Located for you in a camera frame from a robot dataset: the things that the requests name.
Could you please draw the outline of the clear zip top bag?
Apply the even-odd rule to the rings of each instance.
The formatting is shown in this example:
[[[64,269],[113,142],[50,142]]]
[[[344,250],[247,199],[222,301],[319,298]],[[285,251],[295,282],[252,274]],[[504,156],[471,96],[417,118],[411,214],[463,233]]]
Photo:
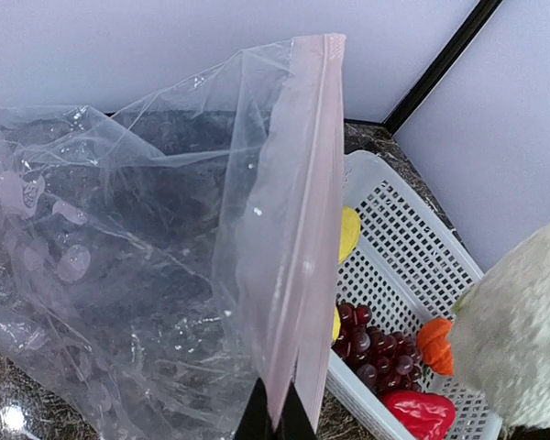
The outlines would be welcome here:
[[[231,439],[257,379],[315,430],[345,37],[251,49],[113,115],[0,108],[0,355],[102,439]]]

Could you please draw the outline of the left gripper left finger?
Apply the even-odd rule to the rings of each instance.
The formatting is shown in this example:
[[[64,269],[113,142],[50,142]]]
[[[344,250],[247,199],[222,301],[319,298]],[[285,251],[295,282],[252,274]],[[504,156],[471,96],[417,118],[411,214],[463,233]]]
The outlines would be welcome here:
[[[235,440],[272,440],[275,430],[268,413],[267,392],[257,379],[234,436]]]

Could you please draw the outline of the yellow toy corn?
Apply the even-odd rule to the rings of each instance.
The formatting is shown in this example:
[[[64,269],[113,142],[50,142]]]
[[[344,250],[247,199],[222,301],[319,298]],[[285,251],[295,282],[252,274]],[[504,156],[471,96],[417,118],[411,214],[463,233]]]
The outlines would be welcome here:
[[[344,206],[342,211],[338,263],[342,264],[358,245],[361,234],[361,220],[358,212]]]

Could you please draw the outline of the white toy cauliflower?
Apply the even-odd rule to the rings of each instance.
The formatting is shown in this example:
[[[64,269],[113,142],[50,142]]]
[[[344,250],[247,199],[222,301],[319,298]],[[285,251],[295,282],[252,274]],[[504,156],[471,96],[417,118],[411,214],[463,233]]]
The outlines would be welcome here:
[[[455,303],[454,377],[507,425],[550,428],[550,223]]]

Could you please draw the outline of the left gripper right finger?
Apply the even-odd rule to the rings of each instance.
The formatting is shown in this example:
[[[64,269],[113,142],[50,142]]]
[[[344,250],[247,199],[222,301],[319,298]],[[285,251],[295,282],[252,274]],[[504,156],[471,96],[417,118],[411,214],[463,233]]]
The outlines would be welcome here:
[[[288,389],[288,394],[274,438],[276,440],[317,439],[293,382]]]

